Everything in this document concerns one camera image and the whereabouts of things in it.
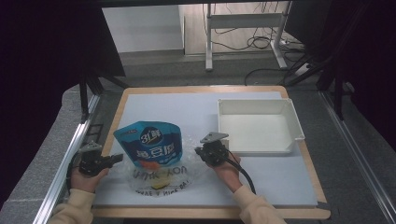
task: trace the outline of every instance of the white wall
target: white wall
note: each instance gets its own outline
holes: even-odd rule
[[[118,52],[183,49],[178,6],[103,8]]]

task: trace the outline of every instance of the table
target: table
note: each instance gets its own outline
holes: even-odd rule
[[[127,89],[121,99],[115,118],[111,125],[109,135],[103,149],[103,155],[108,155],[114,142],[113,132],[119,128],[120,119],[124,110],[125,102],[130,94],[151,94],[151,93],[198,93],[198,92],[263,92],[278,91],[282,98],[288,98],[288,94],[283,87],[279,86],[209,86],[209,87],[161,87],[161,88],[132,88]],[[283,218],[312,218],[326,219],[331,212],[326,207],[327,200],[318,180],[315,167],[309,155],[305,142],[299,144],[304,158],[305,166],[313,184],[314,191],[318,199],[316,207],[282,207],[277,210]],[[118,207],[118,206],[97,206],[92,209],[97,217],[150,217],[150,218],[222,218],[238,219],[239,208],[237,207]]]

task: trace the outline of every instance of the cable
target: cable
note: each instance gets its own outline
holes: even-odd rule
[[[244,168],[242,168],[242,166],[239,163],[236,163],[228,158],[223,157],[222,155],[220,155],[218,152],[216,152],[215,150],[211,151],[213,154],[215,154],[216,156],[220,157],[222,160],[227,161],[228,163],[230,163],[233,167],[235,167],[239,172],[241,172],[242,175],[245,176],[245,178],[247,179],[248,184],[250,185],[250,189],[251,191],[256,194],[256,190],[254,188],[254,184],[253,181],[251,180],[250,176],[248,175],[248,172],[246,172],[244,170]]]
[[[286,84],[285,84],[286,78],[287,78],[288,76],[290,76],[292,73],[295,73],[295,72],[296,72],[298,69],[300,69],[304,64],[308,63],[309,61],[311,61],[311,60],[314,58],[313,56],[310,56],[310,57],[308,57],[305,61],[303,61],[302,63],[300,63],[298,66],[296,66],[296,67],[294,68],[294,66],[295,66],[297,63],[299,63],[299,62],[302,60],[302,58],[305,57],[305,56],[306,56],[306,53],[305,53],[302,57],[300,57],[300,59],[291,67],[291,69],[288,71],[288,73],[285,74],[285,76],[283,76],[282,80],[280,80],[276,85],[279,85],[279,86],[286,86]]]
[[[239,162],[236,160],[235,156],[233,155],[233,153],[227,147],[225,149],[231,154],[231,156],[236,161],[236,163],[238,163],[238,165],[240,165]]]
[[[268,32],[265,30],[265,28],[271,29],[271,33],[268,33]],[[262,27],[262,30],[263,30],[266,34],[270,35],[271,38],[272,38],[272,35],[273,35],[273,34],[277,34],[277,31],[274,29],[274,27]],[[287,41],[287,42],[289,42],[289,43],[291,43],[291,44],[301,44],[301,45],[303,45],[303,43],[301,43],[301,42],[289,41],[288,39],[285,39],[285,38],[282,38],[282,37],[281,37],[280,39],[283,40],[283,41]]]
[[[206,25],[205,25],[205,8],[204,8],[204,4],[202,4],[202,12],[203,12],[203,18],[204,18],[204,29],[205,29],[205,34],[207,34],[207,30],[206,30]],[[231,29],[231,30],[228,30],[228,31],[225,31],[225,32],[222,32],[222,33],[217,33],[216,32],[216,29],[215,29],[215,32],[217,33],[217,34],[226,34],[226,33],[229,33],[229,32],[231,32],[231,31],[233,31],[233,30],[236,30],[236,29],[238,29],[238,28],[233,28],[233,29]],[[221,46],[223,46],[224,48],[227,48],[227,49],[232,49],[232,50],[244,50],[244,49],[248,49],[248,48],[254,48],[254,49],[266,49],[269,45],[270,45],[270,39],[268,38],[268,37],[266,37],[266,36],[255,36],[255,34],[257,33],[257,30],[258,30],[259,28],[256,28],[256,30],[255,30],[255,32],[254,32],[254,34],[253,34],[253,37],[251,37],[251,38],[249,38],[248,40],[247,40],[247,46],[246,47],[244,47],[244,48],[241,48],[241,49],[236,49],[236,48],[232,48],[232,47],[230,47],[230,46],[227,46],[227,45],[225,45],[225,44],[221,44],[221,43],[219,43],[219,42],[215,42],[215,41],[211,41],[211,43],[212,44],[216,44],[216,45],[221,45]],[[256,45],[256,41],[263,41],[263,40],[265,40],[266,42],[267,42],[267,45],[265,45],[264,47],[258,47],[257,45]]]
[[[256,11],[256,9],[261,5],[262,3],[260,2],[253,10],[253,13]]]
[[[255,72],[258,72],[258,71],[277,71],[277,72],[287,72],[288,70],[273,69],[273,68],[259,68],[259,69],[255,69],[255,70],[253,70],[253,71],[249,72],[249,73],[248,73],[248,74],[245,76],[245,80],[244,80],[245,86],[247,86],[247,85],[248,85],[248,84],[247,84],[247,79],[248,79],[248,77],[249,77],[250,75],[252,75],[253,73],[255,73]]]
[[[267,7],[267,2],[265,2],[265,4],[264,3],[262,3],[262,13],[264,13],[265,12],[265,8]]]
[[[271,28],[271,34],[270,34],[270,39],[271,39],[271,41],[272,41],[272,32],[274,31],[274,28],[273,27],[270,27]]]
[[[215,3],[215,8],[214,8],[213,14],[216,14],[216,5],[217,4]],[[233,29],[230,29],[230,30],[224,31],[224,32],[218,32],[218,30],[215,29],[215,33],[218,34],[218,35],[224,35],[224,34],[227,34],[227,33],[231,32],[231,31],[234,31],[234,30],[237,30],[237,29],[238,28],[233,28]]]
[[[289,49],[289,51],[286,51],[286,52],[283,53],[283,57],[286,60],[295,63],[298,60],[292,60],[291,58],[289,58],[288,55],[287,55],[288,53],[304,53],[304,50],[301,50],[301,49]]]
[[[277,10],[277,5],[279,4],[279,2],[276,2],[276,6],[275,6],[275,10],[274,10],[274,12],[276,12],[276,10]]]

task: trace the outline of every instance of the beige sleeve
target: beige sleeve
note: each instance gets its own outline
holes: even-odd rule
[[[57,223],[92,223],[91,206],[95,195],[79,189],[70,189],[67,203],[58,204],[49,224]]]
[[[251,192],[247,186],[242,186],[234,194],[233,199],[241,208],[242,221],[245,224],[284,224],[282,216],[263,197]]]

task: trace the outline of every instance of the black cable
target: black cable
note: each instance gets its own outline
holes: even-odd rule
[[[273,28],[273,27],[270,27],[270,28],[271,28],[270,39],[271,39],[271,41],[272,41],[272,32],[274,31],[274,28]]]
[[[217,5],[217,4],[215,3],[215,8],[214,8],[214,10],[213,10],[213,14],[216,14],[216,5]],[[218,30],[215,29],[215,33],[218,34],[218,35],[224,35],[224,34],[227,34],[227,33],[231,32],[231,31],[234,31],[234,30],[237,30],[237,29],[238,29],[238,28],[233,28],[233,29],[230,29],[230,30],[224,31],[224,32],[218,32]]]
[[[289,70],[289,72],[288,72],[287,74],[285,74],[285,76],[283,76],[282,80],[280,80],[276,85],[280,85],[280,86],[285,86],[285,87],[286,87],[286,84],[285,84],[286,78],[287,78],[288,76],[290,76],[291,74],[295,73],[295,72],[296,72],[298,69],[300,69],[304,64],[308,63],[309,61],[311,61],[311,60],[314,58],[313,56],[310,56],[310,57],[308,57],[305,61],[303,61],[302,63],[300,63],[298,66],[294,67],[294,66],[295,66],[297,63],[299,63],[299,62],[301,61],[301,59],[302,59],[303,57],[305,57],[305,56],[306,56],[306,53],[305,53],[302,57],[300,57],[300,59],[299,59],[296,63],[293,64],[293,66],[291,67],[291,69]]]
[[[284,57],[286,60],[295,63],[295,62],[297,62],[298,60],[293,60],[293,59],[289,58],[289,57],[288,57],[288,54],[289,54],[289,53],[304,53],[304,50],[301,50],[301,49],[288,49],[288,51],[286,51],[286,52],[283,53],[283,57]]]
[[[281,69],[275,69],[275,68],[274,68],[274,69],[273,69],[273,68],[259,68],[259,69],[255,69],[255,70],[249,72],[249,73],[245,76],[245,80],[244,80],[245,86],[248,85],[248,84],[247,84],[247,79],[248,79],[248,77],[249,77],[250,75],[252,75],[253,73],[258,72],[258,71],[287,72],[288,70],[281,70]]]
[[[265,2],[265,4],[264,3],[262,3],[262,13],[264,13],[265,12],[265,8],[267,7],[267,2]]]
[[[227,7],[227,9],[228,9],[228,11],[230,12],[230,14],[233,14],[233,13],[231,12],[231,10],[228,8],[228,3],[225,4],[225,7]]]
[[[276,12],[276,10],[277,10],[277,5],[279,4],[279,2],[276,2],[276,6],[275,6],[275,10],[274,10],[274,12]]]
[[[303,80],[305,80],[308,77],[311,77],[312,75],[314,75],[315,73],[319,72],[320,70],[322,70],[325,66],[327,66],[330,62],[332,61],[332,56],[329,57],[328,59],[326,59],[325,61],[317,64],[316,66],[312,67],[311,69],[309,69],[308,71],[304,72],[303,74],[301,74],[300,76],[298,76],[297,78],[289,81],[288,83],[284,83],[284,87],[288,87],[288,86],[293,86]]]
[[[215,154],[216,156],[220,157],[222,160],[227,161],[228,163],[230,163],[233,167],[235,167],[239,172],[241,172],[242,175],[245,176],[245,178],[247,179],[248,184],[250,185],[250,189],[251,191],[256,194],[256,190],[254,188],[254,184],[253,181],[251,180],[250,176],[248,175],[248,172],[246,172],[244,170],[244,168],[242,168],[242,166],[239,163],[236,163],[228,158],[223,157],[222,155],[220,155],[218,152],[216,152],[215,150],[210,151],[213,154]]]
[[[235,156],[233,155],[233,153],[227,148],[225,147],[225,149],[231,154],[231,156],[233,157],[233,159],[236,161],[236,163],[239,164],[239,162],[236,160]]]
[[[205,9],[204,9],[204,4],[202,4],[202,12],[203,12],[203,17],[204,17],[204,29],[205,29],[205,34],[207,34],[206,25],[205,25]],[[223,32],[223,33],[220,33],[220,34],[225,34],[225,33],[231,32],[231,31],[236,30],[236,29],[237,29],[237,28],[233,28],[233,29],[231,29],[231,30],[228,30],[228,31]],[[269,39],[268,37],[266,37],[266,36],[255,36],[257,30],[258,30],[258,28],[256,28],[256,31],[254,32],[253,37],[251,37],[251,38],[249,38],[249,39],[247,40],[247,46],[244,47],[244,48],[241,48],[241,49],[235,49],[235,48],[232,48],[232,47],[230,47],[230,46],[227,46],[227,45],[225,45],[225,44],[221,44],[221,43],[218,43],[218,42],[215,42],[215,41],[211,41],[211,43],[212,43],[212,44],[216,44],[216,45],[221,45],[221,46],[223,46],[224,48],[232,49],[232,50],[244,50],[244,49],[248,49],[248,48],[266,49],[266,48],[270,45],[269,41],[267,41],[267,45],[265,45],[264,47],[258,47],[258,46],[255,44],[255,42],[256,42],[256,41],[263,41],[263,40],[270,40],[270,39]]]
[[[268,33],[268,32],[265,30],[265,28],[271,29],[271,33]],[[262,29],[264,30],[264,32],[265,32],[266,34],[270,35],[271,38],[272,38],[272,34],[277,34],[277,31],[274,29],[274,27],[264,27],[264,28],[262,28]],[[284,38],[282,38],[282,37],[280,37],[280,39],[283,40],[283,41],[287,41],[288,43],[291,43],[291,44],[301,44],[301,45],[303,45],[303,43],[301,43],[301,42],[289,41],[288,39],[284,39]]]
[[[256,9],[261,5],[262,3],[260,2],[253,10],[253,13],[256,11]]]

